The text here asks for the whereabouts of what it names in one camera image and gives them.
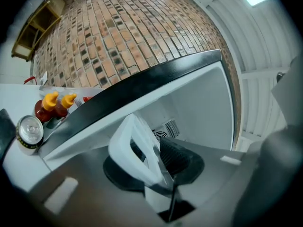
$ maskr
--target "brick floor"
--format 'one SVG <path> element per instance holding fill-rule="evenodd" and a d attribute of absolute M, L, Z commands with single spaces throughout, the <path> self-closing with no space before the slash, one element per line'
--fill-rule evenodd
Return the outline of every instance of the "brick floor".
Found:
<path fill-rule="evenodd" d="M 241 95 L 222 35 L 192 0 L 76 0 L 35 54 L 47 85 L 102 87 L 162 62 L 221 49 L 236 90 L 239 134 Z"/>

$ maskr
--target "vent grille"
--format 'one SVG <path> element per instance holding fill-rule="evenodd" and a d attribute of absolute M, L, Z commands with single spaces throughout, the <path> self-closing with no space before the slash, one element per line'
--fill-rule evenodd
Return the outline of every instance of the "vent grille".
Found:
<path fill-rule="evenodd" d="M 167 122 L 165 128 L 172 138 L 176 138 L 180 134 L 176 121 L 174 120 Z"/>
<path fill-rule="evenodd" d="M 168 137 L 168 134 L 164 131 L 157 131 L 153 133 L 157 140 L 160 142 L 161 137 Z"/>

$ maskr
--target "white plastic handle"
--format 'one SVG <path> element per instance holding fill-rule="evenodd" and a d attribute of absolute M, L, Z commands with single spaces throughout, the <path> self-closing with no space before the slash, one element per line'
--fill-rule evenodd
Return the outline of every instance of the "white plastic handle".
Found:
<path fill-rule="evenodd" d="M 131 149 L 131 139 L 146 156 L 148 167 Z M 152 186 L 163 178 L 158 158 L 153 150 L 154 146 L 160 148 L 159 142 L 145 120 L 130 114 L 112 136 L 108 151 L 111 158 L 129 175 L 145 182 L 146 186 Z"/>

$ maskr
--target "can lid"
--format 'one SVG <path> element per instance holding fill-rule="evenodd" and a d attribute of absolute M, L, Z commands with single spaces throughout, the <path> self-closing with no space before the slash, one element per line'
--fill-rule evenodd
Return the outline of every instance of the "can lid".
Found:
<path fill-rule="evenodd" d="M 30 145 L 40 142 L 43 137 L 43 126 L 39 119 L 32 115 L 24 116 L 17 125 L 20 138 Z"/>

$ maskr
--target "white panel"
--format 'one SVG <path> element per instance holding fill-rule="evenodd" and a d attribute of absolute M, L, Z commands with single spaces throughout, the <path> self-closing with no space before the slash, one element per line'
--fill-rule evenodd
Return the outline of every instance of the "white panel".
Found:
<path fill-rule="evenodd" d="M 274 87 L 275 80 L 276 79 L 270 79 L 269 80 L 269 89 L 268 89 L 269 91 Z M 271 120 L 271 112 L 272 112 L 272 109 L 273 109 L 273 101 L 274 101 L 274 97 L 271 94 L 271 92 L 270 92 L 268 97 L 269 97 L 269 104 L 268 104 L 267 115 L 266 115 L 266 119 L 265 119 L 265 123 L 264 123 L 264 131 L 267 130 L 269 121 Z"/>
<path fill-rule="evenodd" d="M 258 81 L 255 79 L 248 81 L 248 92 L 249 92 L 249 112 L 247 119 L 247 132 L 253 132 L 256 125 L 258 115 Z"/>
<path fill-rule="evenodd" d="M 218 0 L 222 4 L 224 10 L 232 11 L 231 15 L 231 25 L 235 29 L 235 33 L 238 33 L 240 36 L 240 41 L 242 41 L 243 48 L 242 51 L 245 51 L 246 62 L 244 66 L 246 70 L 255 70 L 256 62 L 258 58 L 255 56 L 256 49 L 256 32 L 251 28 L 251 23 L 247 21 L 247 18 L 243 18 L 243 13 L 240 6 L 237 6 L 233 0 Z"/>
<path fill-rule="evenodd" d="M 236 150 L 240 151 L 240 152 L 247 152 L 247 150 L 250 147 L 251 143 L 253 143 L 253 141 L 248 140 L 246 138 L 241 138 L 241 144 L 240 144 L 239 148 L 236 149 Z"/>
<path fill-rule="evenodd" d="M 170 119 L 162 104 L 162 100 L 158 100 L 144 107 L 143 109 L 139 110 L 139 112 L 152 130 L 158 128 L 162 123 Z"/>
<path fill-rule="evenodd" d="M 238 144 L 237 144 L 237 148 L 236 148 L 236 151 L 241 151 L 241 148 L 242 148 L 242 145 L 243 145 L 243 142 L 244 142 L 244 138 L 240 137 L 239 140 L 238 140 Z"/>
<path fill-rule="evenodd" d="M 248 112 L 250 109 L 249 104 L 249 92 L 248 92 L 248 81 L 243 80 L 243 94 L 242 94 L 242 101 L 244 102 L 244 117 L 243 120 L 243 130 L 247 131 L 247 120 L 248 120 Z"/>
<path fill-rule="evenodd" d="M 214 0 L 210 6 L 221 17 L 222 21 L 231 32 L 231 35 L 238 45 L 245 67 L 254 68 L 252 63 L 252 61 L 254 61 L 253 55 L 251 54 L 248 41 L 238 23 L 235 23 L 235 18 L 232 17 L 232 13 L 219 0 Z"/>
<path fill-rule="evenodd" d="M 263 45 L 262 48 L 265 52 L 267 64 L 265 64 L 265 65 L 257 64 L 257 68 L 265 68 L 265 67 L 267 67 L 267 65 L 268 65 L 268 67 L 270 67 L 271 64 L 275 65 L 275 60 L 277 60 L 277 61 L 281 61 L 281 60 L 280 60 L 280 55 L 279 55 L 279 51 L 278 51 L 278 47 L 277 47 L 277 42 L 275 39 L 275 37 L 277 35 L 275 35 L 273 33 L 274 29 L 272 28 L 272 26 L 279 27 L 279 25 L 278 24 L 270 25 L 268 23 L 268 18 L 267 18 L 267 15 L 268 15 L 270 18 L 269 20 L 271 20 L 271 17 L 274 16 L 273 13 L 266 14 L 266 16 L 265 16 L 263 14 L 263 9 L 260 9 L 260 6 L 262 4 L 259 4 L 258 6 L 253 8 L 252 6 L 248 5 L 243 0 L 239 0 L 239 2 L 240 2 L 239 6 L 243 7 L 244 10 L 246 10 L 248 13 L 251 14 L 252 19 L 254 20 L 254 24 L 257 26 L 256 30 L 257 30 L 260 40 L 262 42 L 262 45 Z"/>
<path fill-rule="evenodd" d="M 246 131 L 242 131 L 241 137 L 253 142 L 262 140 L 262 137 L 259 135 L 255 135 Z"/>
<path fill-rule="evenodd" d="M 273 106 L 272 106 L 272 111 L 271 111 L 271 114 L 270 114 L 269 123 L 268 123 L 268 126 L 267 126 L 267 128 L 265 129 L 265 131 L 262 135 L 263 137 L 267 137 L 267 135 L 269 135 L 270 133 L 272 133 L 275 130 L 280 111 L 281 110 L 279 108 L 278 103 L 273 98 Z"/>
<path fill-rule="evenodd" d="M 272 79 L 276 78 L 279 72 L 287 72 L 289 67 L 274 67 L 266 69 L 258 69 L 252 71 L 245 71 L 242 73 L 242 79 Z"/>
<path fill-rule="evenodd" d="M 268 44 L 268 51 L 273 67 L 288 66 L 291 61 L 290 47 L 287 36 L 281 29 L 280 21 L 272 10 L 272 2 L 260 4 L 254 14 L 263 30 L 263 36 Z"/>
<path fill-rule="evenodd" d="M 265 128 L 266 115 L 268 113 L 269 105 L 269 80 L 258 79 L 259 103 L 258 103 L 258 116 L 256 126 L 253 131 L 256 135 L 262 135 Z"/>
<path fill-rule="evenodd" d="M 238 7 L 236 12 L 236 15 L 238 16 L 237 22 L 241 25 L 245 35 L 248 38 L 252 53 L 254 54 L 254 58 L 256 60 L 256 68 L 266 68 L 270 63 L 270 60 L 266 43 L 260 28 L 258 27 L 250 11 L 246 6 L 243 5 L 243 0 L 232 1 L 234 4 L 233 9 L 235 6 Z"/>
<path fill-rule="evenodd" d="M 234 49 L 235 56 L 236 56 L 236 58 L 238 59 L 238 62 L 239 62 L 240 70 L 244 71 L 245 67 L 244 67 L 244 62 L 243 62 L 242 55 L 239 51 L 239 47 L 236 44 L 234 37 L 231 35 L 230 30 L 227 28 L 226 24 L 222 21 L 221 17 L 211 7 L 211 5 L 207 6 L 207 10 L 210 11 L 211 14 L 214 16 L 214 18 L 218 21 L 218 23 L 220 23 L 223 31 L 226 34 L 226 37 L 228 38 L 227 40 L 229 40 L 229 42 L 230 42 L 230 46 Z"/>

